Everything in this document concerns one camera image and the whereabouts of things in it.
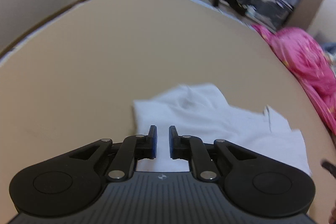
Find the round table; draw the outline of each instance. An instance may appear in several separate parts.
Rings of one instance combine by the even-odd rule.
[[[256,32],[190,0],[90,0],[1,66],[0,222],[16,213],[8,185],[19,170],[101,138],[121,142],[134,133],[134,99],[206,82],[231,105],[270,105],[302,131],[310,215],[326,223],[336,183],[320,160],[336,153],[304,90]]]

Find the white towel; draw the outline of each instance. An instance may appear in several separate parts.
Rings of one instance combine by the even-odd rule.
[[[180,136],[197,136],[204,143],[225,139],[311,175],[299,130],[292,131],[269,106],[262,114],[230,106],[213,84],[180,85],[151,100],[135,100],[134,110],[137,134],[157,126],[157,157],[140,160],[137,171],[189,171],[186,160],[170,158],[168,132],[176,126]]]

